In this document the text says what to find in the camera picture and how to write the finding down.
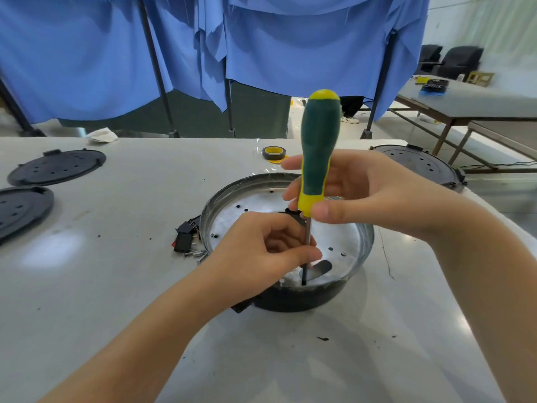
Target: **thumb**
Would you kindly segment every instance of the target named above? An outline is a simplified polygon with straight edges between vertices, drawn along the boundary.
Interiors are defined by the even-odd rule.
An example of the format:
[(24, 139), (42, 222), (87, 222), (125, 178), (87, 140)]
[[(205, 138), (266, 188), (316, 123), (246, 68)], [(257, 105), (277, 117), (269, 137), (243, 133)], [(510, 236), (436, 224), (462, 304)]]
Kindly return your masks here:
[(312, 218), (323, 223), (371, 223), (375, 210), (371, 196), (352, 200), (324, 200), (312, 207)]
[(312, 263), (321, 259), (323, 254), (314, 246), (299, 246), (274, 254), (274, 257), (278, 259), (274, 265), (277, 266), (279, 273), (281, 273), (279, 277), (282, 277), (302, 264)]

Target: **black plastic lid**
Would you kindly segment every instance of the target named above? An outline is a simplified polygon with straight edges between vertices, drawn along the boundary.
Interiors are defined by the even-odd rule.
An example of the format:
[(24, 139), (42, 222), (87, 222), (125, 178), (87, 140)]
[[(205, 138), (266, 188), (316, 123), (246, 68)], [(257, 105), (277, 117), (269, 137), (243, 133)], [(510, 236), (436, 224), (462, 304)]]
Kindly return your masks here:
[(100, 151), (52, 150), (19, 167), (8, 175), (8, 182), (14, 186), (52, 185), (81, 177), (104, 164), (106, 156)]
[(416, 174), (456, 192), (461, 192), (467, 185), (466, 175), (462, 170), (451, 167), (441, 159), (423, 151), (423, 148), (411, 144), (407, 146), (386, 144), (370, 149), (380, 151)]
[(0, 189), (0, 244), (41, 223), (54, 206), (54, 194), (42, 186)]

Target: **person's leg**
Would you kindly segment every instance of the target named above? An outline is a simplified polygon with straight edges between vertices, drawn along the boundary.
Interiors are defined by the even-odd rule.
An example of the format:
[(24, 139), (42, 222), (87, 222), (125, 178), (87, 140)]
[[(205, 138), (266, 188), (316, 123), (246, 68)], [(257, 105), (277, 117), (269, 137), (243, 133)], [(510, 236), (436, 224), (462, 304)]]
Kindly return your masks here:
[(342, 121), (358, 124), (360, 121), (353, 116), (360, 110), (364, 103), (363, 96), (341, 96), (341, 111), (343, 111)]

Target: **green and yellow screwdriver handle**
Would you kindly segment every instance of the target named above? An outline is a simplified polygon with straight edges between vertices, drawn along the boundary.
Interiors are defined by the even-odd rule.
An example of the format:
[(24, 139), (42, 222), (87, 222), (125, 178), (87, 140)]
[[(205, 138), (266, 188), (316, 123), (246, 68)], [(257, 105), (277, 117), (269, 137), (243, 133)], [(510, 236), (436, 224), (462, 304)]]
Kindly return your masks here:
[(302, 189), (298, 202), (305, 217), (312, 216), (314, 203), (324, 200), (324, 184), (340, 121), (339, 96), (332, 90), (321, 89), (309, 97), (301, 126)]

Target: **forearm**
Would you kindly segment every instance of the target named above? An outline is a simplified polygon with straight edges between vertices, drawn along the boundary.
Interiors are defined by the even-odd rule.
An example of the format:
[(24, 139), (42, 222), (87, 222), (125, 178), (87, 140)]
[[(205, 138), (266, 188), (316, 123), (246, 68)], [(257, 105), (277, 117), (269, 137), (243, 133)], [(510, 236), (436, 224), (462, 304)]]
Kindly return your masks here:
[(445, 235), (431, 241), (505, 398), (537, 396), (537, 262), (485, 209), (465, 204)]
[(186, 345), (220, 312), (210, 282), (199, 276), (173, 285), (40, 402), (154, 401)]

